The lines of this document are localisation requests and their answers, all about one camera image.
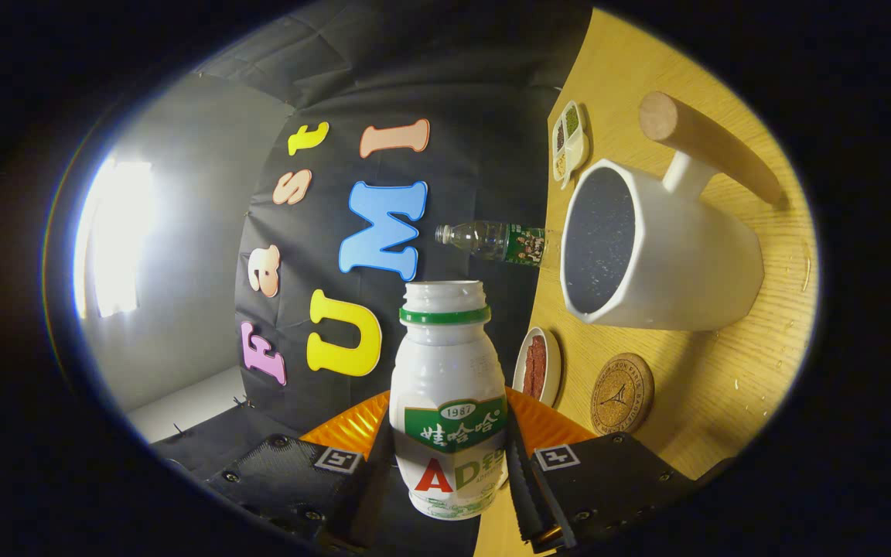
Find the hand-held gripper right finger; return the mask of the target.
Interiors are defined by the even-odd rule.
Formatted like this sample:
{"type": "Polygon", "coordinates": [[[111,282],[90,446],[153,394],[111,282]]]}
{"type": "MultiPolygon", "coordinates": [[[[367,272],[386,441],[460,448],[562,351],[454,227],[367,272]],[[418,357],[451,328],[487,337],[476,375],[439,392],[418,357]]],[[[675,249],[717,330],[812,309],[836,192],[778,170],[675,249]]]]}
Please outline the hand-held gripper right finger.
{"type": "Polygon", "coordinates": [[[698,486],[625,432],[595,435],[507,389],[517,527],[535,552],[580,552],[649,521],[698,486]]]}

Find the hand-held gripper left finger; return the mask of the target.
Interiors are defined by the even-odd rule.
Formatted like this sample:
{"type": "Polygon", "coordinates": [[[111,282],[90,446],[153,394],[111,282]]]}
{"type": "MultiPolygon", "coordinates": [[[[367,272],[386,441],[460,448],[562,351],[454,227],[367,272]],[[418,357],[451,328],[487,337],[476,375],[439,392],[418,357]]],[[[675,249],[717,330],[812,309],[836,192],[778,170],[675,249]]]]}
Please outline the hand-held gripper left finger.
{"type": "Polygon", "coordinates": [[[392,460],[389,402],[385,391],[300,437],[269,435],[206,484],[288,537],[364,553],[379,529],[392,460]]]}

